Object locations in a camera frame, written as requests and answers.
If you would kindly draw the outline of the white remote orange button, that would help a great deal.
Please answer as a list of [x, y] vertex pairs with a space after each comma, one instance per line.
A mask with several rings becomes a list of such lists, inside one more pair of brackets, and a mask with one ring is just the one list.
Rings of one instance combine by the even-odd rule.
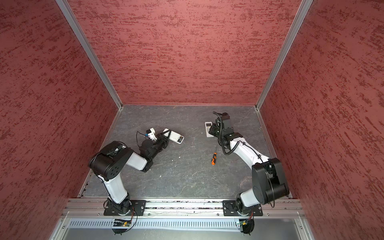
[[184, 136], [172, 131], [169, 139], [170, 139], [170, 141], [180, 145], [184, 141], [185, 138], [184, 138]]

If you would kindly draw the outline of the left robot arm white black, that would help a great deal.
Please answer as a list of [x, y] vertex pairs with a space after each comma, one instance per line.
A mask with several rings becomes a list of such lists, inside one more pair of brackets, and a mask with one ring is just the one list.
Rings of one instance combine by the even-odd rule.
[[89, 168], [107, 190], [107, 206], [110, 210], [120, 216], [132, 212], [130, 196], [121, 179], [121, 171], [126, 165], [144, 173], [150, 170], [154, 158], [167, 148], [171, 134], [171, 130], [165, 129], [156, 135], [156, 140], [144, 140], [139, 146], [140, 153], [136, 153], [123, 142], [113, 141], [93, 156]]

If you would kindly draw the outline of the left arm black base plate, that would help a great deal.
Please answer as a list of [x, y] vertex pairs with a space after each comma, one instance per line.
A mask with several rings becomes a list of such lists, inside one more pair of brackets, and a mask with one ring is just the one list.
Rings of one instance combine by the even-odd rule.
[[143, 216], [147, 201], [145, 200], [124, 200], [116, 204], [110, 199], [104, 202], [104, 216]]

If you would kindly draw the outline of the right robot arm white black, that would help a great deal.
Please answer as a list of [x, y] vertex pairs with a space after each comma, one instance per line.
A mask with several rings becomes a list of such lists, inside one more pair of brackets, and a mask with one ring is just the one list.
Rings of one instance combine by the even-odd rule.
[[263, 155], [252, 147], [240, 133], [234, 131], [228, 113], [213, 112], [217, 117], [209, 129], [216, 137], [225, 156], [236, 154], [252, 172], [252, 187], [239, 193], [235, 209], [241, 215], [248, 215], [257, 205], [275, 207], [276, 200], [290, 193], [282, 162]]

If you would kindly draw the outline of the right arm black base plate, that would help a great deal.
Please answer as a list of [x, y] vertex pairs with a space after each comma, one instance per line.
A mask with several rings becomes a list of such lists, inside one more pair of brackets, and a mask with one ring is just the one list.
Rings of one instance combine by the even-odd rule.
[[255, 217], [263, 216], [263, 210], [260, 204], [245, 207], [240, 200], [224, 200], [223, 213], [226, 217], [250, 217], [251, 214]]

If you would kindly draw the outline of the orange black screwdriver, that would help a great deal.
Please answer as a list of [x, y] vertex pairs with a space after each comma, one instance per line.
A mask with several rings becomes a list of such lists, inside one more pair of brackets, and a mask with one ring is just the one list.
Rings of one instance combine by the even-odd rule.
[[212, 159], [211, 159], [211, 164], [214, 166], [216, 164], [216, 159], [217, 159], [217, 148], [218, 146], [215, 147], [215, 151], [213, 153]]

